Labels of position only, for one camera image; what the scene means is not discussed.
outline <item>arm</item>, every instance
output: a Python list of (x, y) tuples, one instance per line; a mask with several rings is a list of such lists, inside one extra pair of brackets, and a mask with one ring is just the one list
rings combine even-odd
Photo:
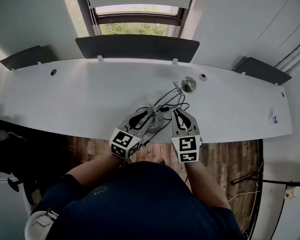
[(118, 168), (125, 160), (111, 154), (110, 149), (102, 156), (71, 169), (72, 175), (83, 187), (95, 186), (102, 178)]
[(210, 207), (231, 210), (225, 193), (200, 161), (186, 162), (184, 165), (192, 193), (197, 199)]

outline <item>window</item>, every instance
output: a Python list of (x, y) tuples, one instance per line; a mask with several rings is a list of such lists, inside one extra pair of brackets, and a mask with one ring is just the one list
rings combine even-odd
[[(111, 1), (167, 2), (185, 8), (149, 3), (108, 5)], [(93, 35), (142, 34), (180, 37), (191, 2), (192, 0), (183, 0), (183, 3), (178, 0), (78, 0), (90, 36), (93, 33)]]

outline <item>dark blue t-shirt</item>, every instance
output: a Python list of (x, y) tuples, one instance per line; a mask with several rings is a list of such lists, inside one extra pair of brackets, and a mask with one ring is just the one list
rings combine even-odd
[(234, 214), (200, 202), (170, 167), (136, 162), (87, 194), (71, 175), (33, 212), (59, 214), (47, 239), (243, 239)]

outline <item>person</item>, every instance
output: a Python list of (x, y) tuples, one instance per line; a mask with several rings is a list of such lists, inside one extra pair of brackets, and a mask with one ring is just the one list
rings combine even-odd
[(63, 175), (33, 210), (25, 238), (243, 239), (223, 190), (200, 161), (184, 164), (192, 192), (165, 164), (119, 168), (123, 161), (109, 150)]

